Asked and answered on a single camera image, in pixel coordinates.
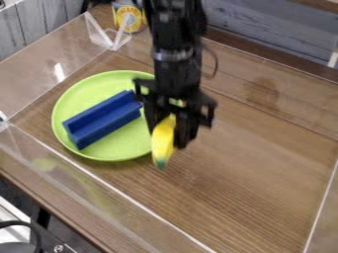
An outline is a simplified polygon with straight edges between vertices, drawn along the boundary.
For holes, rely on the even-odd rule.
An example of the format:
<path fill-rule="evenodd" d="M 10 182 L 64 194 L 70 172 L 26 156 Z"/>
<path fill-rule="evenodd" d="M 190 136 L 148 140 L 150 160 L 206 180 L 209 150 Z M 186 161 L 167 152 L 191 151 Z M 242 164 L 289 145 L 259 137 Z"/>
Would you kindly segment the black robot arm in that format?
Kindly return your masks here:
<path fill-rule="evenodd" d="M 155 77 L 134 80 L 148 128 L 175 116 L 174 146 L 187 147 L 201 127 L 211 127 L 217 100 L 201 90 L 202 37 L 207 17 L 201 0 L 132 0 L 143 6 L 152 35 Z"/>

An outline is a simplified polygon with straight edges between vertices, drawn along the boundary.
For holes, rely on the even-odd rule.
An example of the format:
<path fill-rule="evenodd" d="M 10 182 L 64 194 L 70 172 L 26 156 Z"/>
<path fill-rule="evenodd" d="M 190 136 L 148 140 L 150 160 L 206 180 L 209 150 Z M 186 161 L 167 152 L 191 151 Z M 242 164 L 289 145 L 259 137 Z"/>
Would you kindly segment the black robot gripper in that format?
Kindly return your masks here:
<path fill-rule="evenodd" d="M 150 132 L 175 114 L 174 146 L 185 149 L 201 126 L 211 127 L 217 101 L 201 91 L 203 47 L 154 49 L 155 78 L 134 79 Z"/>

